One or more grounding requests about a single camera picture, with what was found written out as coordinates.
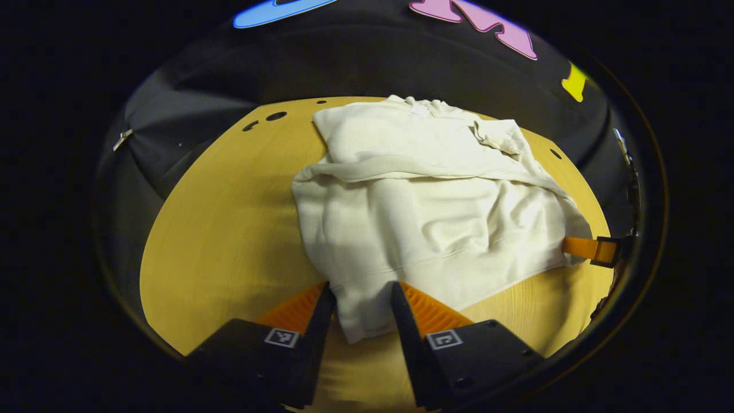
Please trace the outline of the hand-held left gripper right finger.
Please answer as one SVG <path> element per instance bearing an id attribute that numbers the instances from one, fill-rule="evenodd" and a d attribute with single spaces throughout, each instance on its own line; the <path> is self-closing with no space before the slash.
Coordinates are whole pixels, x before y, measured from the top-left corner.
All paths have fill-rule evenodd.
<path id="1" fill-rule="evenodd" d="M 499 321 L 472 321 L 405 282 L 393 283 L 391 307 L 415 405 L 425 410 L 455 410 L 545 361 Z"/>

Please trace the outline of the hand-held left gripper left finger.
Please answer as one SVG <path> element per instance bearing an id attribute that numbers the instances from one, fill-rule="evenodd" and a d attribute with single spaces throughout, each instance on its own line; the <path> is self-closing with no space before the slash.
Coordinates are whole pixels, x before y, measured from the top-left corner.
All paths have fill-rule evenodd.
<path id="1" fill-rule="evenodd" d="M 186 356 L 252 410 L 301 410 L 314 402 L 336 307 L 327 282 L 307 288 L 256 321 L 233 318 Z"/>

